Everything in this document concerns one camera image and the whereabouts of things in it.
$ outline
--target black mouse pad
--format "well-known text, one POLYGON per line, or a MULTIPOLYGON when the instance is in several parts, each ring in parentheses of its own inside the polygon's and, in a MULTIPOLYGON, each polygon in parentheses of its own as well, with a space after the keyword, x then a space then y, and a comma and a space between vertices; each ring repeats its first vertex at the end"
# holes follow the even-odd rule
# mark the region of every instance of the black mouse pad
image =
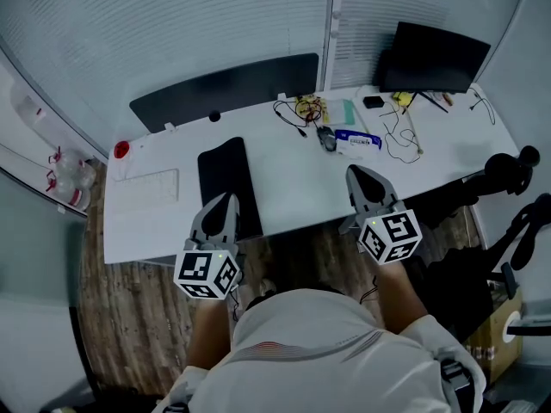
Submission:
POLYGON ((243 138, 232 138, 197 158, 203 206, 219 195, 234 193, 239 200, 238 240, 262 236, 255 192, 243 138))

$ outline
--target computer mouse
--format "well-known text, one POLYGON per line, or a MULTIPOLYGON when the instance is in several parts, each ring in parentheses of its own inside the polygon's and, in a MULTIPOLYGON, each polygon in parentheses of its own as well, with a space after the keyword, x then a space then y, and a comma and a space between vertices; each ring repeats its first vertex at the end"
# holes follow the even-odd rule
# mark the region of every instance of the computer mouse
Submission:
POLYGON ((335 151, 337 149, 335 133, 329 127, 318 127, 318 138, 321 146, 327 151, 335 151))

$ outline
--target wooden floor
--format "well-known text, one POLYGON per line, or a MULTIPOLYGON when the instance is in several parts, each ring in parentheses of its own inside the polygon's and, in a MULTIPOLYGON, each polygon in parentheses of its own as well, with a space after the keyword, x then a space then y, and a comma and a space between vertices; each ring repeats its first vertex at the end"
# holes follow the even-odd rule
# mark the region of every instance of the wooden floor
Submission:
MULTIPOLYGON (((81 264, 78 316, 84 346, 101 389, 164 395, 185 367, 195 301, 173 285, 172 268, 103 262, 105 174, 105 167, 98 169, 92 189, 81 264)), ((370 259, 357 253, 351 235, 338 235, 339 223, 241 243, 252 293, 258 294, 259 282, 267 276, 278 291, 322 281, 359 300, 373 287, 370 259)), ((424 228, 423 234, 418 254, 427 264, 440 260, 449 248, 479 244, 466 208, 437 230, 424 228)), ((364 305, 379 317, 376 293, 364 305)))

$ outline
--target window blinds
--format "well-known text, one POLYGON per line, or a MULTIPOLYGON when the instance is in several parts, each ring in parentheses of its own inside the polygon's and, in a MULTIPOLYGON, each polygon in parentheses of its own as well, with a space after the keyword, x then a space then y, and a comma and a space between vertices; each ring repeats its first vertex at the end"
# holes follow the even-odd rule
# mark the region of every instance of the window blinds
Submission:
POLYGON ((262 59, 323 56, 327 0, 0 0, 0 45, 101 148, 146 130, 128 103, 262 59))
POLYGON ((342 0, 334 59, 325 87, 371 83, 381 51, 392 46, 398 22, 448 29, 492 46, 505 33, 518 0, 342 0))

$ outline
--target water bottle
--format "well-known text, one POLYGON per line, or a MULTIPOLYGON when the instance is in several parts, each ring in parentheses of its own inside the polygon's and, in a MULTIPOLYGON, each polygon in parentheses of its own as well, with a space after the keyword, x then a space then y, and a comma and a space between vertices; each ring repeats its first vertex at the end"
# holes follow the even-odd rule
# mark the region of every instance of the water bottle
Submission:
POLYGON ((58 176, 72 178, 81 189, 90 189, 94 184, 96 171, 74 150, 61 151, 58 147, 58 151, 50 156, 48 162, 55 164, 55 172, 58 176))
POLYGON ((84 211, 90 204, 90 191, 86 188, 78 188, 75 181, 64 174, 55 175, 52 170, 46 175, 48 180, 48 191, 76 209, 84 211))

